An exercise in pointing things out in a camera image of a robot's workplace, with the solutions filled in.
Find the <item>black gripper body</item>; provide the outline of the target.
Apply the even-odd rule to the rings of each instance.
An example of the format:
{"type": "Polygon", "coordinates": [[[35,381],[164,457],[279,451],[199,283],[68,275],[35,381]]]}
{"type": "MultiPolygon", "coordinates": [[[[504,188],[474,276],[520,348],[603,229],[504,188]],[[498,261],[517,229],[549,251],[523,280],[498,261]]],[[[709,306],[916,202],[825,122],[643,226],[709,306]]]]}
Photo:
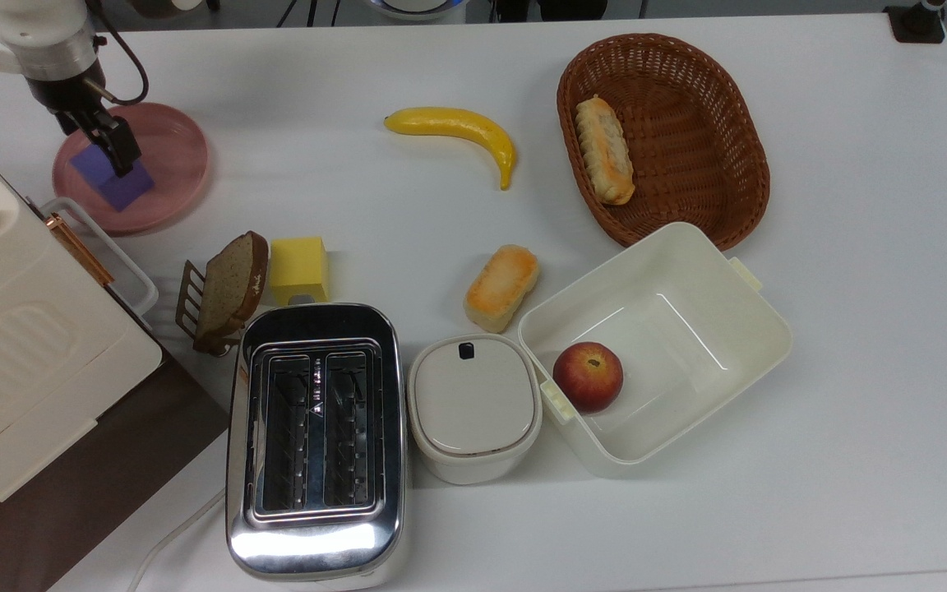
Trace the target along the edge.
{"type": "Polygon", "coordinates": [[[31,94],[56,117],[57,111],[83,111],[84,123],[95,125],[97,113],[108,112],[102,104],[102,96],[91,89],[87,79],[104,86],[105,75],[102,72],[82,72],[65,80],[37,80],[27,77],[31,94]]]}

